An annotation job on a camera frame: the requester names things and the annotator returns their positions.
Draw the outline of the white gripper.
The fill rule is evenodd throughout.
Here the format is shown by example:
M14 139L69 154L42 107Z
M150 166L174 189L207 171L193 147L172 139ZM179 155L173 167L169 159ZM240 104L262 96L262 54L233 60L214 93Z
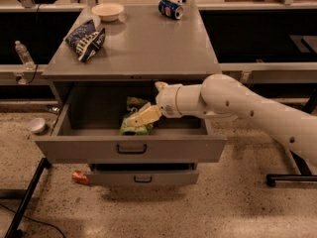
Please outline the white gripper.
M158 121L161 114L166 118L180 118L181 113L177 108L177 92L181 84L167 84L157 81L155 87L158 91L156 104L147 103L138 112L129 116L126 120L128 126L140 127Z

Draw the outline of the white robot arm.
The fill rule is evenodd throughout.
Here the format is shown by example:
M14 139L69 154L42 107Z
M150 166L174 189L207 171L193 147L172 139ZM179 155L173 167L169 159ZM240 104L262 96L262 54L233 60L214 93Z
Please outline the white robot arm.
M317 166L317 117L264 98L226 74L212 74L200 84L156 83L156 103L142 107L126 120L139 127L160 117L202 119L232 115L252 121L278 143Z

